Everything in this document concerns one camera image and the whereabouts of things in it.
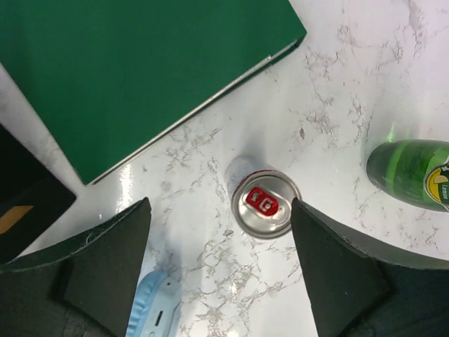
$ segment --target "black object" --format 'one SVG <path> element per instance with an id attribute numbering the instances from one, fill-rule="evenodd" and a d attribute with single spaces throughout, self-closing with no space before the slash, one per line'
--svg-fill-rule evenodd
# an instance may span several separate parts
<path id="1" fill-rule="evenodd" d="M 1 266 L 0 336 L 125 336 L 150 220 L 143 199 L 106 223 Z"/>
<path id="2" fill-rule="evenodd" d="M 22 253 L 76 198 L 3 126 L 0 144 L 0 263 L 5 263 Z"/>
<path id="3" fill-rule="evenodd" d="M 351 229 L 295 199 L 292 229 L 320 337 L 448 337 L 449 262 Z"/>

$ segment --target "can top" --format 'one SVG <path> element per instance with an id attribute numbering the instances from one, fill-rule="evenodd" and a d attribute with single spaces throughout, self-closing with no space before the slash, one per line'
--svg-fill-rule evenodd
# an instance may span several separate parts
<path id="1" fill-rule="evenodd" d="M 273 239 L 290 228 L 291 203 L 301 198 L 294 182 L 278 171 L 249 175 L 232 196 L 232 212 L 248 234 Z"/>

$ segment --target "bottle label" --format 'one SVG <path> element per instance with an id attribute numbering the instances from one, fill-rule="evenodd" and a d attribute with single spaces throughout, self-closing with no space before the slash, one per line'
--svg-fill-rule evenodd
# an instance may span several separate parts
<path id="1" fill-rule="evenodd" d="M 449 211 L 449 157 L 443 164 L 428 172 L 424 179 L 424 188 L 430 198 Z"/>

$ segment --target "can rim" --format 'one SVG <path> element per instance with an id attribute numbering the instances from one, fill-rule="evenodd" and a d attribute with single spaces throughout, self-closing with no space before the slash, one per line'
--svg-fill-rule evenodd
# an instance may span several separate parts
<path id="1" fill-rule="evenodd" d="M 238 194 L 241 194 L 243 189 L 248 185 L 248 181 L 251 178 L 261 178 L 264 176 L 275 177 L 275 178 L 280 178 L 280 179 L 284 180 L 286 183 L 289 184 L 289 186 L 292 187 L 293 192 L 295 193 L 295 196 L 299 200 L 302 200 L 301 193 L 292 178 L 290 178 L 286 174 L 284 174 L 280 171 L 277 171 L 277 170 L 260 170 L 260 171 L 256 171 L 256 172 L 252 172 L 252 173 L 248 174 L 244 179 L 242 179 L 242 181 L 239 183 L 239 185 L 235 189 L 234 193 L 232 194 L 232 198 L 231 198 L 232 213 L 234 214 L 234 217 L 237 220 L 237 223 L 239 224 L 240 228 L 244 232 L 251 235 L 252 237 L 256 237 L 258 239 L 276 239 L 277 237 L 281 237 L 291 231 L 290 217 L 288 219 L 287 225 L 285 227 L 281 228 L 279 231 L 275 231 L 275 232 L 271 232 L 271 233 L 261 233 L 261 232 L 253 230 L 251 227 L 248 227 L 248 225 L 245 223 L 245 221 L 243 221 L 243 219 L 241 218 L 241 215 L 239 213 L 239 205 L 236 200 L 236 196 Z"/>

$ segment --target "green binder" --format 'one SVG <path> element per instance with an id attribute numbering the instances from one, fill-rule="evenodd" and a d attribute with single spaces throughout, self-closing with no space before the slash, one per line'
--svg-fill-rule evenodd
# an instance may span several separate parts
<path id="1" fill-rule="evenodd" d="M 0 21 L 0 62 L 85 183 L 306 34 L 288 0 L 15 0 Z"/>

